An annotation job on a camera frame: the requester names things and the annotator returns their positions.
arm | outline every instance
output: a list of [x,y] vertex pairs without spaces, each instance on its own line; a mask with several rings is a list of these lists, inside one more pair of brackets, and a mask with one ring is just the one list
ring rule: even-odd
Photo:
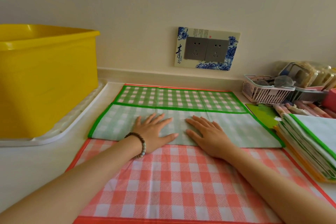
[[187,134],[210,156],[234,166],[286,224],[335,223],[336,210],[235,146],[216,122],[193,116]]
[[[133,132],[146,142],[146,153],[174,140],[178,134],[159,138],[160,130],[172,118],[151,115],[143,124],[138,117]],[[72,223],[81,210],[131,158],[141,153],[141,141],[129,136],[92,159],[60,175],[0,214],[0,223]]]

beaded bracelet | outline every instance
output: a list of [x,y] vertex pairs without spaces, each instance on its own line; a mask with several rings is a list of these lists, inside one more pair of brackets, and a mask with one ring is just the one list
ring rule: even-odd
[[145,140],[142,138],[141,135],[139,135],[138,133],[134,133],[134,132],[128,133],[124,138],[129,137],[129,136],[136,136],[137,138],[140,139],[140,141],[142,143],[142,151],[139,155],[136,155],[134,158],[142,158],[145,155],[145,152],[146,152],[146,142],[145,142]]

yellow plastic basin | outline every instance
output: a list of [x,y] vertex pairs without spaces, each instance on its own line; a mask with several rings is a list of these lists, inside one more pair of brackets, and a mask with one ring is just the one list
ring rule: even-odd
[[0,138],[50,130],[98,87],[99,31],[0,25]]

countertop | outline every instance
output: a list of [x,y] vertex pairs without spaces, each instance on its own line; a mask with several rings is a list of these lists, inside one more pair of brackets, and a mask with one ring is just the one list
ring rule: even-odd
[[[0,212],[64,173],[94,121],[122,86],[109,82],[98,101],[63,138],[41,146],[0,148]],[[241,93],[235,94],[243,103],[249,103]],[[318,184],[336,201],[336,184]]]

baseboard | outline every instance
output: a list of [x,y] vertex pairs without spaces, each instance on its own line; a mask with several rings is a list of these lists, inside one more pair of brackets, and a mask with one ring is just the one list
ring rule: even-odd
[[144,72],[125,69],[98,68],[98,78],[109,82],[180,88],[241,91],[243,81],[230,78],[204,78],[189,75]]

